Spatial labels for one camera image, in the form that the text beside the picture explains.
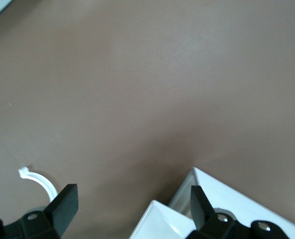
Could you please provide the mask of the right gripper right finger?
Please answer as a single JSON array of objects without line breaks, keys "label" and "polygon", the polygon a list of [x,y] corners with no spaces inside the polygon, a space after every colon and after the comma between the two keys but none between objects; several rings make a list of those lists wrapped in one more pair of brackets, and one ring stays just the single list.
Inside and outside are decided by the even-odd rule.
[{"label": "right gripper right finger", "polygon": [[188,239],[249,239],[250,229],[226,213],[216,213],[201,186],[192,186],[190,211],[196,229]]}]

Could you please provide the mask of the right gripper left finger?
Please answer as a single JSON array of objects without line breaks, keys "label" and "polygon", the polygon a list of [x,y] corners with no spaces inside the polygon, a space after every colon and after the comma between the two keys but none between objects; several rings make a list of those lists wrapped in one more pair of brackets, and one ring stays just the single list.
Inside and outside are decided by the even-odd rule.
[{"label": "right gripper left finger", "polygon": [[78,187],[68,184],[42,211],[31,211],[3,228],[4,239],[60,239],[78,211]]}]

